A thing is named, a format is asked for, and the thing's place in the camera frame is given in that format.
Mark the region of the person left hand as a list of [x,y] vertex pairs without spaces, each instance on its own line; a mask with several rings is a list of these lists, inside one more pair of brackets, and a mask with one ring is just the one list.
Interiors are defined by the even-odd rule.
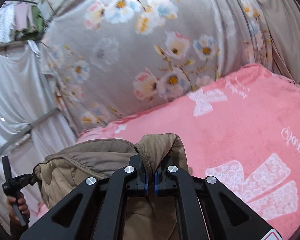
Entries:
[[12,196],[7,196],[7,205],[8,205],[8,210],[9,210],[9,213],[8,213],[9,217],[12,221],[19,223],[19,219],[17,217],[17,214],[15,213],[15,211],[13,209],[14,204],[17,204],[18,209],[19,209],[20,212],[22,212],[28,219],[30,218],[29,207],[27,205],[25,196],[22,192],[20,193],[20,198],[18,200],[16,200],[16,198],[14,198]]

